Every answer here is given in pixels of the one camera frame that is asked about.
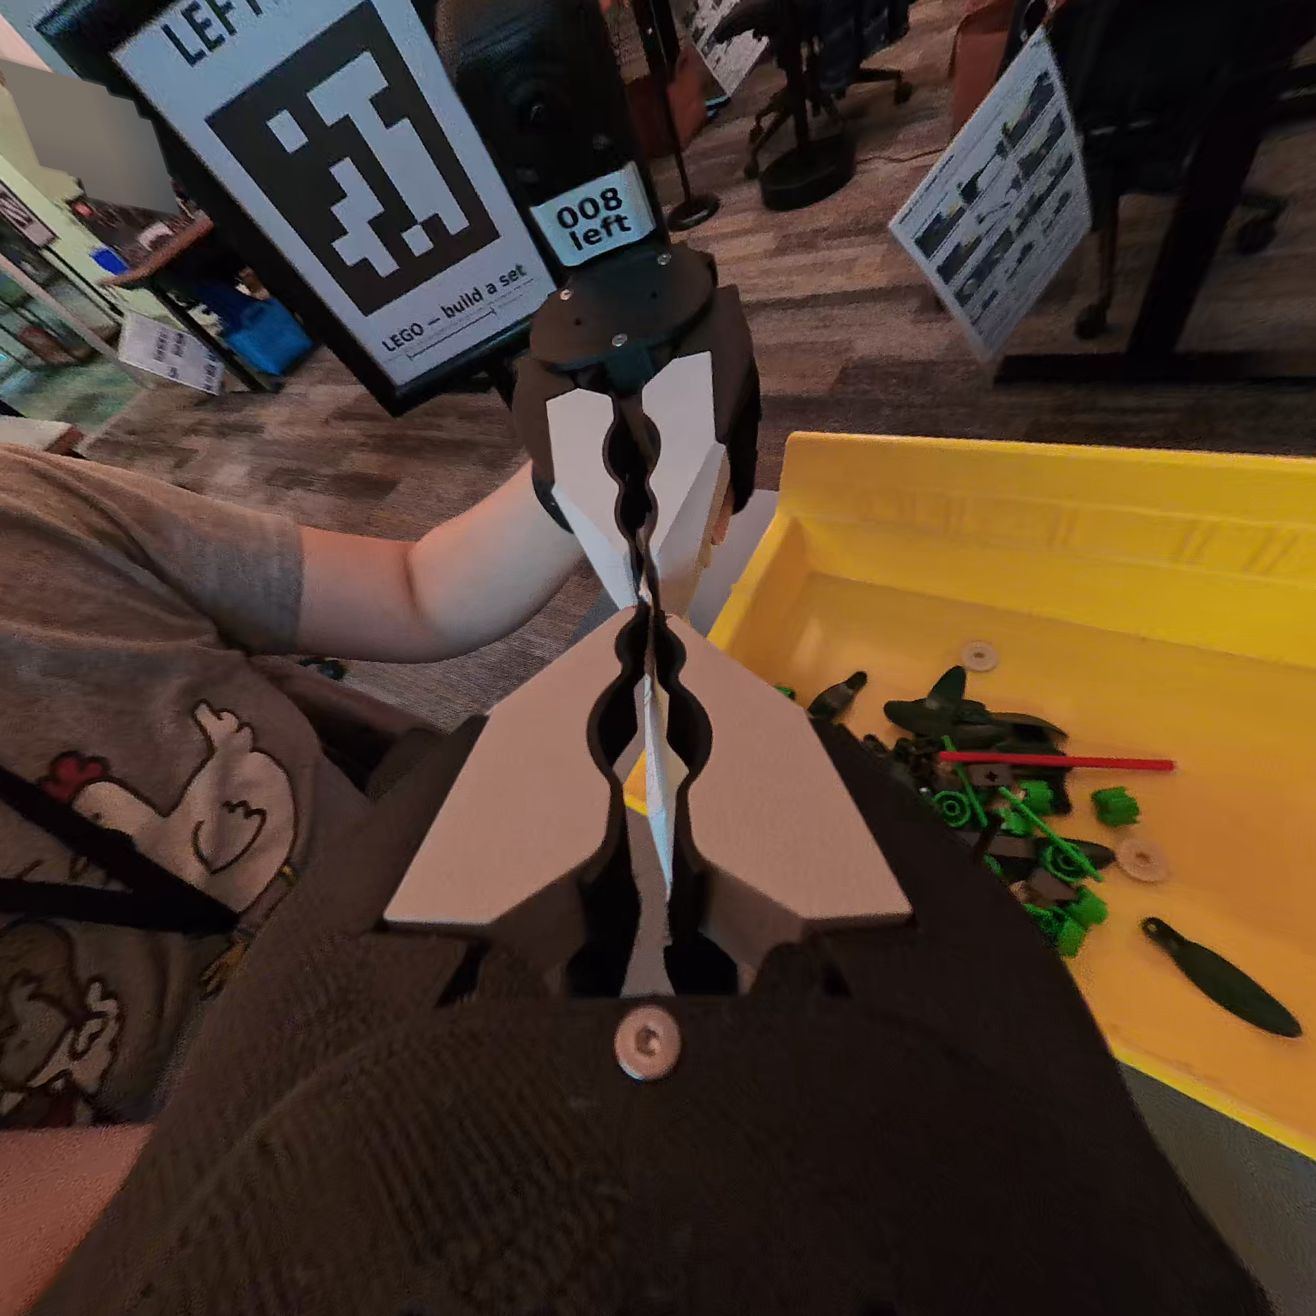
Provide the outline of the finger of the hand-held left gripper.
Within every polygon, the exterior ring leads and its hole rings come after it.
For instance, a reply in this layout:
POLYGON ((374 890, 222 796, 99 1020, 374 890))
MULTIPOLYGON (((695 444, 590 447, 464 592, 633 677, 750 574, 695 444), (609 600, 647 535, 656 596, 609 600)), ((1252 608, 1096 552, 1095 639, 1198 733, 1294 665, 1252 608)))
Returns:
POLYGON ((551 492, 603 591, 619 610, 639 602, 645 519, 639 453, 606 394, 564 394, 547 408, 551 492))
POLYGON ((713 354, 670 361, 642 389, 641 406, 656 434, 647 478, 648 564, 663 610, 686 618, 730 488, 730 459, 714 422, 713 354))

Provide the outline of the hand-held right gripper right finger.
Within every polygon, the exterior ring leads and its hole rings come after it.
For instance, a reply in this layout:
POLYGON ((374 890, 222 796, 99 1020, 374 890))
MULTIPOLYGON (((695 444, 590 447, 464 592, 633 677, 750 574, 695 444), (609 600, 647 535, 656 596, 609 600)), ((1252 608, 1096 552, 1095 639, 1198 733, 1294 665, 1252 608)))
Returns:
POLYGON ((667 619, 692 751, 666 900, 672 992, 735 995, 778 947, 908 925, 910 900, 807 713, 667 619))

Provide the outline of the white paper bag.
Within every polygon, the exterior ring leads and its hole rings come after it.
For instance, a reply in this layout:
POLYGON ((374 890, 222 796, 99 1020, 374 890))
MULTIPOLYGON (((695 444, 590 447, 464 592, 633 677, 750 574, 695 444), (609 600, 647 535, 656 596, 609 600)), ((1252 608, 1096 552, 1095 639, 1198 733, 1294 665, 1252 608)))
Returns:
POLYGON ((647 574, 637 600, 647 608, 644 674, 637 686, 637 730, 642 735, 639 766, 644 774, 645 818, 659 864, 664 896, 673 895, 678 790, 689 773, 689 716, 680 682, 684 650, 669 627, 656 575, 647 574))

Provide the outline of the yellow plastic bin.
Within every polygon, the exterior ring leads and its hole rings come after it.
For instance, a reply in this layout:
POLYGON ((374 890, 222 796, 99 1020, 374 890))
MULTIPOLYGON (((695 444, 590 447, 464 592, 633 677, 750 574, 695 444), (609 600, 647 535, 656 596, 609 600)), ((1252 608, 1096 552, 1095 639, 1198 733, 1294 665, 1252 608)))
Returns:
POLYGON ((1302 459, 789 437, 774 520, 705 638, 775 691, 861 669, 860 735, 993 643, 970 699, 1176 762, 1133 791, 1173 874, 1115 878, 1107 921, 1053 976, 907 958, 908 921, 778 947, 735 995, 672 994, 684 1048, 666 1097, 626 1099, 636 1128, 689 1120, 677 1150, 724 1142, 717 1171, 840 1158, 846 1185, 910 1180, 918 1200, 962 1183, 981 1203, 977 1180, 1176 1200, 1120 1070, 1150 1059, 1313 1149, 1311 503, 1302 459), (1255 978, 1303 1036, 1211 1003, 1145 917, 1255 978))

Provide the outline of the person's left forearm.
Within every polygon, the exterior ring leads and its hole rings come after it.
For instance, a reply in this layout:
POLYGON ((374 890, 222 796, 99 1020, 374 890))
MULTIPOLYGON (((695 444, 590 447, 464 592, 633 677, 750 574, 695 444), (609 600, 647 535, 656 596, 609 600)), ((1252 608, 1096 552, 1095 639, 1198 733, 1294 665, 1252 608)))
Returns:
POLYGON ((515 633, 584 564, 532 467, 415 542, 301 528, 294 652, 432 665, 515 633))

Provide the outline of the black pole stand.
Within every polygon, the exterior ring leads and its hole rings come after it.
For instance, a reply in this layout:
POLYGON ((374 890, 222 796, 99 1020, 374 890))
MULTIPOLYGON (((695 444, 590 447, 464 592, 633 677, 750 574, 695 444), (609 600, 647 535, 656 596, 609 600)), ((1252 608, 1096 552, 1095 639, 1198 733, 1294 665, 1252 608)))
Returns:
POLYGON ((695 193, 684 165, 680 129, 670 104, 670 90, 680 61, 680 38, 669 2, 630 2, 630 8, 655 85, 669 155, 681 188, 681 199, 669 209, 666 224, 670 232, 684 234, 713 220, 719 210, 719 199, 711 193, 695 193))

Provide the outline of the black mesh chair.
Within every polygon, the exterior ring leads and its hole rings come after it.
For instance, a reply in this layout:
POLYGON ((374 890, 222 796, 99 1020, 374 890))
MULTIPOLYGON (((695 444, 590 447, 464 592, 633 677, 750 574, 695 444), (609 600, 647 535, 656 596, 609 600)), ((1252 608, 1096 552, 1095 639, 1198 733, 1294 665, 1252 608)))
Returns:
POLYGON ((429 721, 330 677, 321 663, 293 668, 294 701, 324 755, 370 801, 385 798, 449 738, 429 721))

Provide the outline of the black office chair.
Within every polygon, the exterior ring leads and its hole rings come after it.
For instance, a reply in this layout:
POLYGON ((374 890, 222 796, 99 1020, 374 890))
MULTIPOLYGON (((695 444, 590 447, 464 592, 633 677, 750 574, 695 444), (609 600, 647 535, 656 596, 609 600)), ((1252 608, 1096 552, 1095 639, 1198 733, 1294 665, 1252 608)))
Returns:
POLYGON ((840 112, 847 91, 890 85, 894 105, 913 86, 901 71, 866 61, 902 41, 912 2, 741 2, 713 36, 767 43, 783 86, 755 116, 744 177, 757 182, 766 210, 786 213, 819 204, 854 177, 852 133, 840 112))

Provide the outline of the red toy rod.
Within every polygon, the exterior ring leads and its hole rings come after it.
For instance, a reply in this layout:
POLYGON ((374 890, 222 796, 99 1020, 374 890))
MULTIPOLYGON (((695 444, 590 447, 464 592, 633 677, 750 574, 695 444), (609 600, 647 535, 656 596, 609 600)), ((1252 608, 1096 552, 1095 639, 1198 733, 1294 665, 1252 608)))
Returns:
POLYGON ((1165 759, 1128 757, 1128 755, 1089 755, 1089 754, 1042 754, 1020 751, 940 751, 940 763, 979 766, 999 765, 1012 768, 1043 770, 1100 770, 1100 771, 1145 771, 1175 773, 1176 762, 1165 759))

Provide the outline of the black and white marker sign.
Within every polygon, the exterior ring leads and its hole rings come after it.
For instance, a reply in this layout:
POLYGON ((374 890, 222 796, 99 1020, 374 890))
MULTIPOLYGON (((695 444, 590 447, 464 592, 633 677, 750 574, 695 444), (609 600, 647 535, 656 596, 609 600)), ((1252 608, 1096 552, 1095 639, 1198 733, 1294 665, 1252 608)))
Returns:
POLYGON ((554 292, 413 3, 169 3, 106 55, 391 414, 512 351, 554 292))

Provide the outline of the blue plastic bin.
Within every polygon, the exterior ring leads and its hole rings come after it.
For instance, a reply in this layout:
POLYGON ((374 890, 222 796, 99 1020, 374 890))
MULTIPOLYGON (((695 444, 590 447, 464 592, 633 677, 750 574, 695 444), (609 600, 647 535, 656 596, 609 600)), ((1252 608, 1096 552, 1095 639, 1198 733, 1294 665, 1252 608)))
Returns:
POLYGON ((276 300, 249 301, 222 334, 241 361, 265 375, 287 378, 318 347, 276 300))

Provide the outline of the white picture instruction board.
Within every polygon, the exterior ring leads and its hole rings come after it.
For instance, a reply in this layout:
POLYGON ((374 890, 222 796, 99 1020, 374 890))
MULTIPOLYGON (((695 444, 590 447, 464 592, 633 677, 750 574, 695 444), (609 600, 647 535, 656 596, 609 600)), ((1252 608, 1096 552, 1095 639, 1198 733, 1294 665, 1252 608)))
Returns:
POLYGON ((1039 27, 896 212, 890 234, 990 365, 1090 229, 1081 132, 1039 27))

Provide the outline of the white floor sign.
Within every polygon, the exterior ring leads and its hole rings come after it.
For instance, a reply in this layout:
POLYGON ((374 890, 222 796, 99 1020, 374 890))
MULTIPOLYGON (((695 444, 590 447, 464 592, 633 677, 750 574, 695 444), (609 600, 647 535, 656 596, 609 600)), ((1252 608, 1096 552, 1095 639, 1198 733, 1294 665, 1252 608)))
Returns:
POLYGON ((124 315, 117 339, 119 362, 208 397, 225 390, 222 357, 174 323, 147 318, 135 310, 124 315))

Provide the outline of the dark green toy leaf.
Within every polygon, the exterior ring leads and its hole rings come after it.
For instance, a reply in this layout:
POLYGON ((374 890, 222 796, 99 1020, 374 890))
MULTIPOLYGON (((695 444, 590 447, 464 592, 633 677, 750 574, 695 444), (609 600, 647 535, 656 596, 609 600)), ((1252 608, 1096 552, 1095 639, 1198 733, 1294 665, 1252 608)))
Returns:
POLYGON ((1211 1003, 1242 1023, 1286 1041, 1303 1036, 1295 1015, 1217 951, 1197 943, 1159 917, 1142 918, 1145 939, 1211 1003))

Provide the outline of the person's bare leg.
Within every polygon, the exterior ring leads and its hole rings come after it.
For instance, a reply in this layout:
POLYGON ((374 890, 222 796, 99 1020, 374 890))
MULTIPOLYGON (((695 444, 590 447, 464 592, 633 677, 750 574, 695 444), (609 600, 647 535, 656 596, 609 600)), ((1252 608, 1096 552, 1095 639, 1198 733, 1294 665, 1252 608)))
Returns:
POLYGON ((150 1124, 5 1130, 1 1313, 25 1313, 105 1211, 150 1124))

